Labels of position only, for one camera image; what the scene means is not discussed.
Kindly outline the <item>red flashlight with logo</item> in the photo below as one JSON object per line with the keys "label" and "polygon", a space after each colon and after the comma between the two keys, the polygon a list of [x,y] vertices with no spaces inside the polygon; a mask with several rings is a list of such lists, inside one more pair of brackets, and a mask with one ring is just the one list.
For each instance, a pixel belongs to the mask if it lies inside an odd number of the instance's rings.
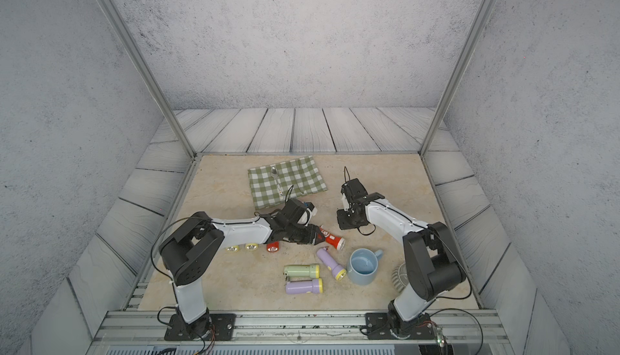
{"label": "red flashlight with logo", "polygon": [[334,235],[331,232],[325,230],[323,227],[320,227],[320,231],[325,237],[326,243],[332,245],[337,251],[342,251],[346,244],[346,239],[340,236]]}

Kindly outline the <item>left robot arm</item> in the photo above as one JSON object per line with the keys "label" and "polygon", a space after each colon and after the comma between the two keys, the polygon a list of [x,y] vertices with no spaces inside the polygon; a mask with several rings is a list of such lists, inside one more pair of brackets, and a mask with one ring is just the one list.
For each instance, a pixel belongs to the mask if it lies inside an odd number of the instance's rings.
{"label": "left robot arm", "polygon": [[170,277],[176,300],[164,340],[216,338],[215,324],[203,295],[202,277],[219,251],[280,241],[319,245],[326,241],[326,236],[311,223],[315,214],[312,203],[289,198],[283,208],[250,219],[216,219],[203,211],[183,219],[158,247],[166,268],[163,274]]}

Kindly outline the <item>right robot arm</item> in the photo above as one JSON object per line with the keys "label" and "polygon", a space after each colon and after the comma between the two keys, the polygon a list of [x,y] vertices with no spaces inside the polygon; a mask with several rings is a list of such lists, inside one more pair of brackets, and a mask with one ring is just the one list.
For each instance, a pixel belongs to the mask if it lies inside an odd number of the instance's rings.
{"label": "right robot arm", "polygon": [[392,206],[380,193],[368,193],[363,184],[343,170],[341,188],[343,208],[337,211],[342,230],[360,229],[369,224],[391,235],[403,247],[408,285],[392,300],[387,322],[368,329],[365,335],[377,337],[386,332],[405,340],[415,330],[431,321],[426,310],[437,298],[463,282],[471,282],[457,253],[457,243],[450,228],[437,222],[428,224]]}

